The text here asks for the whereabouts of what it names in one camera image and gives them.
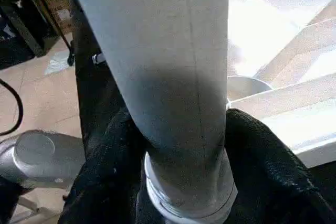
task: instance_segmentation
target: gray metal part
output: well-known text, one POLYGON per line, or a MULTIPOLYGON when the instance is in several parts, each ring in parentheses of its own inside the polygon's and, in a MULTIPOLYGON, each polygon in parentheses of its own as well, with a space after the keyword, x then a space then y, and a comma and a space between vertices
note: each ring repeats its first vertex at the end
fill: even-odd
POLYGON ((0 175, 27 188, 66 189, 73 183, 84 162, 81 139, 68 135, 28 131, 0 143, 0 175), (34 134, 50 139, 55 151, 48 152, 49 156, 40 155, 46 149, 29 139, 34 134), (25 150, 23 147, 30 143, 31 148, 25 150))

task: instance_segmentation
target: white pipe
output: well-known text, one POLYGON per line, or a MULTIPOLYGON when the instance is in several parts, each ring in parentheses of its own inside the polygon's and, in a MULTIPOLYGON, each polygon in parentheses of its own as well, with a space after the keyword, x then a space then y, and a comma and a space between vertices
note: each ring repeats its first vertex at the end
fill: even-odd
POLYGON ((154 146, 146 159, 154 205, 164 202, 168 214, 159 210, 175 222, 171 216, 210 223, 202 218, 229 199, 219 211, 226 215, 236 196, 223 152, 228 0, 80 2, 134 122, 154 146))

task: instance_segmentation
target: floor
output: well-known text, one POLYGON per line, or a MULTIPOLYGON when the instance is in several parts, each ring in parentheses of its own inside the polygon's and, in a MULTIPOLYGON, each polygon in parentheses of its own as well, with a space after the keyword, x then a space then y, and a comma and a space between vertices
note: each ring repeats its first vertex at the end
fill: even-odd
MULTIPOLYGON (((68 50, 59 40, 44 57, 0 71, 0 78, 8 82, 21 96, 24 118, 20 128, 12 135, 42 129, 81 137, 75 68, 64 68, 61 56, 66 57, 68 50)), ((9 129, 17 120, 17 107, 14 97, 0 88, 0 131, 9 129)), ((57 215, 64 204, 60 189, 35 189, 25 195, 38 206, 48 211, 19 223, 57 223, 57 215)), ((18 207, 15 215, 26 209, 18 207)))

